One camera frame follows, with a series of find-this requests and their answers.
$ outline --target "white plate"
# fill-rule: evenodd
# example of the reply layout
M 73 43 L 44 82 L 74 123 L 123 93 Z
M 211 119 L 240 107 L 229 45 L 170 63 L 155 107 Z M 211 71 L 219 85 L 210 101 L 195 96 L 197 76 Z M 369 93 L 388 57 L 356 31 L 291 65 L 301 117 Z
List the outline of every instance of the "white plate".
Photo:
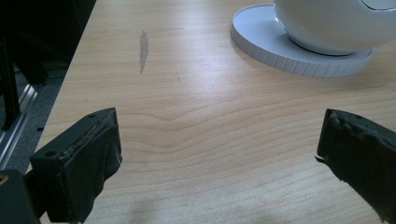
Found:
M 239 10 L 233 17 L 233 42 L 250 57 L 274 68 L 311 77 L 343 77 L 359 72 L 375 50 L 329 56 L 294 44 L 276 19 L 273 4 Z

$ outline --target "wooden table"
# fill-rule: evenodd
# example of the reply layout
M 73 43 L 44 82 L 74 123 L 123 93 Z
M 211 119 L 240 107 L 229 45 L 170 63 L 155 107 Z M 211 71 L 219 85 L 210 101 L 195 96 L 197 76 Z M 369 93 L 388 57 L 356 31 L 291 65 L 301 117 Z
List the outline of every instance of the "wooden table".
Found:
M 265 2 L 97 1 L 38 146 L 117 108 L 124 161 L 87 223 L 380 223 L 314 157 L 326 108 L 396 131 L 396 42 L 350 77 L 278 71 L 230 38 Z

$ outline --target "black metal bracket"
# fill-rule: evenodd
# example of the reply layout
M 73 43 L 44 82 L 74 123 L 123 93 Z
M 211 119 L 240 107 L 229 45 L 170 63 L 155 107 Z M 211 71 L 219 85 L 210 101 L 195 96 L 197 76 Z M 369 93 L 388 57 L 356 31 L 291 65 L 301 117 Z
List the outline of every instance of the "black metal bracket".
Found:
M 2 223 L 84 222 L 122 161 L 115 108 L 79 120 L 31 158 L 32 170 L 0 171 Z

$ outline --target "black machine part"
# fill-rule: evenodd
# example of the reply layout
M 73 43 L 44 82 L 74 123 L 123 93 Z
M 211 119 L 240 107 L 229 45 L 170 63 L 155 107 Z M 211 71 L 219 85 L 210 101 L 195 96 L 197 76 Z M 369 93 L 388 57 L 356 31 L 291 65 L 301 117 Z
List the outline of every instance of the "black machine part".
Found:
M 359 115 L 328 109 L 318 143 L 328 165 L 379 214 L 396 223 L 396 133 Z
M 19 185 L 24 182 L 29 194 L 25 201 L 32 205 L 31 210 L 36 217 L 32 222 L 10 223 L 37 223 L 35 221 L 44 212 L 48 213 L 51 222 L 84 222 L 105 181 L 119 170 L 122 161 L 116 109 L 104 109 L 87 115 L 40 148 L 30 160 L 32 170 L 22 182 L 15 172 L 0 173 L 7 179 L 16 176 Z M 14 190 L 8 191 L 3 185 L 0 185 L 0 192 L 10 202 L 24 195 Z M 21 212 L 32 213 L 24 208 L 8 210 L 3 199 L 0 202 L 3 214 L 0 218 L 21 217 Z

